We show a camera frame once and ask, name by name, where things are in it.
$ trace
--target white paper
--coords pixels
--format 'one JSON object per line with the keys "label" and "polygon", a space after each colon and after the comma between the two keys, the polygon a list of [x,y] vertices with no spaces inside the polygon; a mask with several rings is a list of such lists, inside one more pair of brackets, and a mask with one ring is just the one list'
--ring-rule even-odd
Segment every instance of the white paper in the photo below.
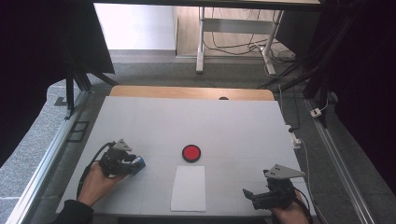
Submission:
{"label": "white paper", "polygon": [[171,211],[206,211],[204,166],[177,167],[172,191]]}

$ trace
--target aluminum rail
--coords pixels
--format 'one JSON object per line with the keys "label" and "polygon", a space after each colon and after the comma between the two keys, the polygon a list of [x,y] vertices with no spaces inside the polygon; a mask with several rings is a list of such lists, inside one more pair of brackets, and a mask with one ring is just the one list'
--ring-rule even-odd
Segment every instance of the aluminum rail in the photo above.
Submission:
{"label": "aluminum rail", "polygon": [[[305,105],[309,111],[314,109],[307,100],[305,100]],[[332,164],[334,165],[335,170],[340,176],[341,182],[344,185],[346,193],[350,197],[350,201],[352,202],[352,205],[355,208],[356,213],[361,220],[361,223],[375,224],[373,215],[371,214],[366,201],[364,201],[363,197],[361,196],[361,191],[359,190],[350,172],[348,171],[344,159],[342,158],[337,146],[332,140],[329,131],[327,129],[324,129],[317,119],[314,119],[314,122],[315,126],[318,129],[319,135],[330,155],[330,158],[332,159]]]}
{"label": "aluminum rail", "polygon": [[44,154],[43,159],[38,164],[35,169],[35,173],[27,184],[23,194],[12,210],[10,216],[8,217],[7,224],[19,224],[24,221],[26,218],[30,207],[35,200],[35,196],[39,192],[41,185],[45,181],[47,174],[50,171],[52,163],[55,161],[56,156],[59,151],[63,147],[64,141],[66,140],[67,135],[69,134],[74,122],[79,117],[79,114],[82,112],[82,105],[86,103],[88,99],[87,92],[81,92],[76,101],[76,111],[71,116],[70,119],[65,119],[49,144],[49,148]]}

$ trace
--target red button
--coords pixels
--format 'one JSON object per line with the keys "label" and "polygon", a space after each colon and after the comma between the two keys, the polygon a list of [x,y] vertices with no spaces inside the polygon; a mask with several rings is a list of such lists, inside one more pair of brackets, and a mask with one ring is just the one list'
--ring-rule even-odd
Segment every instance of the red button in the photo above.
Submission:
{"label": "red button", "polygon": [[196,162],[201,158],[201,149],[196,145],[188,145],[183,148],[183,159],[187,162]]}

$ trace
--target person's hand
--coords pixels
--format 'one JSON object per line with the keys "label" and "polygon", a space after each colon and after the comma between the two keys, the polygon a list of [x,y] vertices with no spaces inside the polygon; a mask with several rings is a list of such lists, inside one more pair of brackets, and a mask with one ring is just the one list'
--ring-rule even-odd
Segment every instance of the person's hand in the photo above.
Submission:
{"label": "person's hand", "polygon": [[98,200],[107,195],[124,177],[125,175],[116,175],[114,177],[104,176],[102,167],[95,162],[84,180],[78,201],[88,206],[93,206]]}
{"label": "person's hand", "polygon": [[[302,202],[300,192],[296,191],[297,198]],[[270,209],[282,224],[308,224],[308,219],[305,216],[304,210],[300,205],[293,202],[287,209],[272,208]]]}

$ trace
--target wooden table edge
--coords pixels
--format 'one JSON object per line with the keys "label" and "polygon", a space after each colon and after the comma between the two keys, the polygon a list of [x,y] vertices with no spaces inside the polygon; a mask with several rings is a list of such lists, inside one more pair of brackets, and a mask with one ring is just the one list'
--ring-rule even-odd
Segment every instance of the wooden table edge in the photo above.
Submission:
{"label": "wooden table edge", "polygon": [[198,87],[163,86],[126,86],[118,85],[111,89],[110,96],[176,98],[176,99],[213,99],[226,97],[229,100],[274,101],[274,95],[268,90],[221,89]]}

